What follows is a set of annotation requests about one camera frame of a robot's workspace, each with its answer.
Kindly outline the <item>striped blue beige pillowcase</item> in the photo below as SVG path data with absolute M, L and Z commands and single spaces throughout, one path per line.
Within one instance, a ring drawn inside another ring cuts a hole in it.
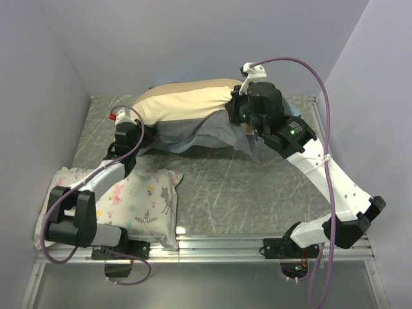
M 246 124 L 232 124 L 225 109 L 236 79 L 179 82 L 154 87 L 141 95 L 133 108 L 144 125 L 156 130 L 151 147 L 183 153 L 192 146 L 231 146 L 258 160 L 261 140 Z

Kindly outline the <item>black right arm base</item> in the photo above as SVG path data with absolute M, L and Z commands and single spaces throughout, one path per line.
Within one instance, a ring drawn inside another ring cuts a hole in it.
M 265 259 L 278 259 L 281 274 L 286 280 L 297 282 L 310 274 L 308 261 L 319 255 L 319 245 L 301 248 L 293 241 L 284 238 L 265 238 L 259 253 Z

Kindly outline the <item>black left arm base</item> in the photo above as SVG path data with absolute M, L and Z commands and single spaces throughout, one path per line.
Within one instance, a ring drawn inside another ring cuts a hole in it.
M 146 281 L 152 272 L 149 258 L 150 243 L 146 241 L 127 240 L 116 247 L 94 247 L 91 253 L 93 261 L 104 262 L 104 274 L 108 281 L 118 285 L 131 286 Z M 140 280 L 132 283 L 122 282 L 131 275 L 133 265 L 142 262 L 147 267 L 147 274 Z

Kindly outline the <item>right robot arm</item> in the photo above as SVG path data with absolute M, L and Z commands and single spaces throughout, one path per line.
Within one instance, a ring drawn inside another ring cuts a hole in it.
M 300 116 L 288 115 L 281 92 L 269 82 L 237 85 L 226 104 L 233 124 L 247 124 L 264 144 L 298 168 L 330 202 L 331 213 L 298 222 L 283 236 L 296 258 L 311 245 L 329 242 L 348 249 L 371 227 L 386 202 L 362 190 L 332 159 L 315 131 Z

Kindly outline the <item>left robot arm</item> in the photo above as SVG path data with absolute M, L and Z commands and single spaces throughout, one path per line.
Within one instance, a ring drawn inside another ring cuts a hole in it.
M 96 202 L 125 179 L 136 165 L 139 150 L 150 146 L 156 129 L 126 121 L 116 125 L 115 139 L 100 165 L 69 187 L 56 186 L 49 194 L 40 231 L 41 248 L 46 242 L 87 248 L 96 244 L 100 230 Z

